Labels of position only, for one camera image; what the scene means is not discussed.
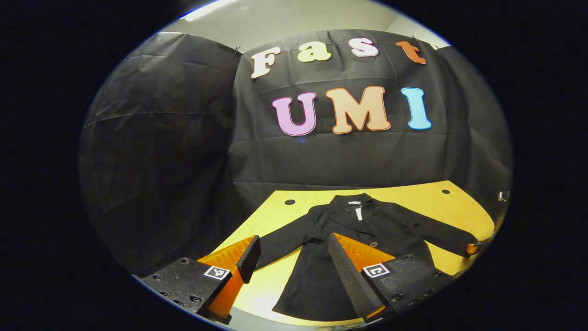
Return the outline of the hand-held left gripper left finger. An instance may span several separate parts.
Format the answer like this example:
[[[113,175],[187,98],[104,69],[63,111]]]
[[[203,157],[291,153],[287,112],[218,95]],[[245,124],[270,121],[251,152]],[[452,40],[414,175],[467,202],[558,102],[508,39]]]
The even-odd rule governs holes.
[[[227,325],[260,254],[259,236],[252,235],[198,260],[180,258],[141,281],[178,306]]]

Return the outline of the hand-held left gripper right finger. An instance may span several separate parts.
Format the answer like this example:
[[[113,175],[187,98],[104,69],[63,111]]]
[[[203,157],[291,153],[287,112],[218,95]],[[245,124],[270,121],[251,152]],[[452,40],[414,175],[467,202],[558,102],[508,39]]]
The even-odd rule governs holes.
[[[454,281],[414,254],[395,257],[336,233],[329,236],[329,253],[355,312],[366,323],[403,314]]]

